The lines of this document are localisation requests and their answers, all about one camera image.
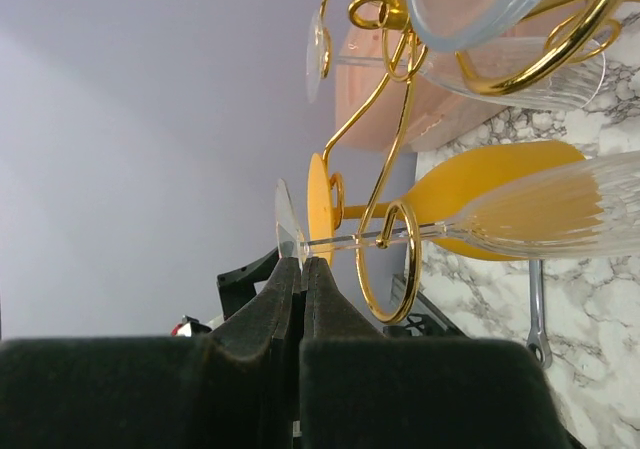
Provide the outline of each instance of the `wall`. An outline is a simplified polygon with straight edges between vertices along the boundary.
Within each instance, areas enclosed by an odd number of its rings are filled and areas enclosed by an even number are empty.
[[[5,337],[160,334],[220,312],[215,276],[274,246],[278,177],[305,214],[309,156],[333,130],[333,82],[314,105],[304,90],[319,2],[0,0]],[[337,151],[351,201],[381,161]],[[383,297],[402,261],[372,256]],[[363,308],[352,264],[341,254],[336,278]]]

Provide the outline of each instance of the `gold metal rack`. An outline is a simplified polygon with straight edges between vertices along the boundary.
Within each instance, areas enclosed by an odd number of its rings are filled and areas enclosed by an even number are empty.
[[[325,41],[325,52],[323,54],[323,65],[321,68],[322,77],[329,74],[332,59],[331,37],[324,25],[324,14],[329,0],[322,0],[320,5],[320,24]],[[456,58],[460,66],[465,84],[474,93],[484,96],[501,96],[520,91],[535,84],[541,79],[549,76],[564,64],[583,61],[589,57],[602,52],[609,47],[619,36],[621,31],[620,23],[612,18],[614,11],[624,1],[640,2],[640,0],[543,0],[540,2],[523,20],[532,19],[556,8],[572,4],[578,1],[588,1],[587,7],[580,13],[568,18],[559,24],[548,36],[545,45],[545,52],[534,62],[520,71],[503,77],[488,77],[478,74],[470,55],[466,51],[456,53]],[[368,20],[362,18],[358,11],[367,4],[374,4],[378,7],[378,18]],[[375,103],[382,91],[390,81],[404,83],[406,86],[404,103],[400,116],[400,122],[395,139],[384,162],[378,180],[367,203],[366,209],[360,219],[360,224],[356,232],[356,238],[365,233],[374,215],[374,210],[378,204],[380,195],[385,187],[388,175],[395,163],[398,151],[404,142],[405,133],[408,126],[409,114],[413,105],[414,77],[420,70],[428,53],[428,48],[420,41],[411,26],[411,20],[407,11],[405,0],[351,0],[348,9],[350,22],[363,30],[382,31],[382,55],[386,74],[380,80],[378,86],[353,116],[344,124],[342,128],[329,140],[322,154],[323,176],[312,178],[310,174],[309,183],[320,182],[321,186],[326,186],[330,193],[336,189],[335,220],[332,229],[340,227],[345,211],[345,189],[342,182],[342,175],[336,172],[329,176],[329,156],[335,144],[346,132],[360,119],[360,117]],[[609,34],[605,42],[600,47],[587,54],[581,51],[585,44],[592,39],[594,34],[602,28],[609,27]],[[389,31],[400,33],[400,39],[393,51],[388,45]],[[397,72],[397,66],[403,56],[407,59],[407,70],[403,74]],[[404,319],[419,289],[420,284],[420,264],[422,262],[422,245],[420,231],[413,208],[402,200],[393,201],[386,209],[383,223],[383,230],[377,238],[377,246],[386,248],[389,243],[391,229],[398,217],[402,217],[407,225],[409,234],[409,274],[407,277],[407,287],[403,300],[395,311],[385,312],[379,305],[371,289],[367,264],[365,259],[365,249],[356,249],[356,267],[362,292],[367,305],[372,313],[382,322],[395,323]]]

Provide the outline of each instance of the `silver wrench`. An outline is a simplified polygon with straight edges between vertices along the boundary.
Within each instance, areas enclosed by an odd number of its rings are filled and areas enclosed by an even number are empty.
[[[544,317],[544,272],[542,261],[529,261],[529,305],[531,330],[527,336],[527,347],[536,356],[543,369],[551,366],[553,355],[545,331]]]

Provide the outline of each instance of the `pink container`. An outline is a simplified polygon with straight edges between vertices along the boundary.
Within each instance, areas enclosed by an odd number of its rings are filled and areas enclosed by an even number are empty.
[[[558,9],[522,23],[505,34],[510,36],[546,36],[560,22],[582,7],[581,3]],[[365,6],[359,12],[375,19],[377,10]],[[382,57],[380,31],[351,27],[340,51],[352,57]],[[391,34],[395,46],[399,35]],[[364,103],[384,75],[382,67],[336,65],[336,130]],[[405,85],[390,82],[376,103],[345,134],[340,144],[370,151],[386,150],[395,136]],[[470,99],[435,86],[423,77],[416,78],[416,95],[404,151],[435,149],[493,117],[505,107]]]

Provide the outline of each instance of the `marble countertop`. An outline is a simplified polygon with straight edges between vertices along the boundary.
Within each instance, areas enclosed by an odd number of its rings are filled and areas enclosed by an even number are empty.
[[[640,13],[622,6],[624,30],[606,52],[603,87],[583,110],[509,109],[435,151],[418,155],[416,180],[452,155],[487,144],[560,139],[587,156],[640,150]],[[424,244],[423,292],[473,337],[524,344],[526,262],[476,261]],[[589,448],[640,447],[640,256],[545,261],[546,373],[561,417]]]

